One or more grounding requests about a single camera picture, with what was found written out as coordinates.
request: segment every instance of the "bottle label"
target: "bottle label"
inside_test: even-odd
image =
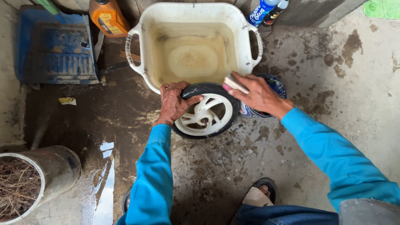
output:
[[[275,8],[268,13],[268,15],[264,18],[264,23],[268,26],[271,26],[275,19],[283,12],[284,9]]]
[[[102,13],[99,16],[98,23],[106,30],[109,34],[123,34],[123,32],[116,26],[110,24],[111,14]]]
[[[272,8],[273,6],[261,6],[261,4],[258,4],[256,9],[254,9],[254,11],[247,18],[247,21],[251,25],[258,27],[261,24],[262,19],[264,19],[264,17],[271,11]]]
[[[240,102],[240,110],[239,113],[242,114],[245,117],[250,117],[251,113],[249,109],[247,109],[246,105],[243,102]]]

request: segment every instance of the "dry grass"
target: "dry grass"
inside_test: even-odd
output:
[[[0,222],[24,214],[38,198],[40,175],[27,161],[0,157]]]

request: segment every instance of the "green object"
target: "green object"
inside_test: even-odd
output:
[[[60,13],[60,9],[54,5],[50,0],[36,0],[39,4],[41,4],[49,13],[53,15],[57,15]]]
[[[363,8],[368,17],[400,19],[400,0],[369,0]]]

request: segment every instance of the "orange oil bottle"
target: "orange oil bottle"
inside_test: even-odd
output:
[[[107,37],[128,36],[129,23],[115,0],[90,0],[89,13],[92,21]]]

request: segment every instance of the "blue sleeve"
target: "blue sleeve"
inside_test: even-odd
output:
[[[338,212],[347,199],[373,198],[400,206],[400,189],[336,130],[315,121],[298,108],[281,123],[304,153],[329,177],[328,199]]]
[[[117,225],[171,224],[173,180],[171,171],[171,128],[153,127],[147,146],[136,163],[128,212]]]

